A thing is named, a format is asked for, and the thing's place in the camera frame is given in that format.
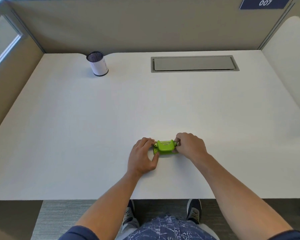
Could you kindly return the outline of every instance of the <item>sneaker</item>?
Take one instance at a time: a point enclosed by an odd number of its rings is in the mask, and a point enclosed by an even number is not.
[[[125,224],[131,222],[134,218],[134,202],[133,200],[129,200],[126,212],[123,217],[122,225],[124,226]]]
[[[190,199],[187,205],[187,221],[193,221],[195,224],[200,223],[202,215],[201,202],[199,199]]]

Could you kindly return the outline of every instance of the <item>dark blue sign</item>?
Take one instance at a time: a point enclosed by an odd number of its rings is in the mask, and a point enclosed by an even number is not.
[[[243,0],[240,9],[283,9],[289,0]]]

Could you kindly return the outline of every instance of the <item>shoelace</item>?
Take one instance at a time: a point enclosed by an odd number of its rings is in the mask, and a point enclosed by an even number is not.
[[[129,219],[130,217],[133,217],[132,210],[130,209],[130,207],[127,207],[126,212],[124,213],[123,222],[125,222],[125,220]]]
[[[199,210],[197,210],[196,208],[191,208],[189,218],[193,218],[193,219],[197,220],[198,222],[200,222]]]

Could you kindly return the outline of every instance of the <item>number 007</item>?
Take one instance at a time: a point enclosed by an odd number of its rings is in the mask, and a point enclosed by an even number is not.
[[[259,3],[259,6],[268,6],[271,2],[272,2],[272,0],[262,0]]]

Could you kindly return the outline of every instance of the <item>shirt sleeve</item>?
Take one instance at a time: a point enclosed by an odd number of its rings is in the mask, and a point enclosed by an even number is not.
[[[300,231],[289,230],[282,232],[269,238],[269,240],[300,240]]]
[[[59,240],[99,240],[99,238],[89,228],[73,226]]]

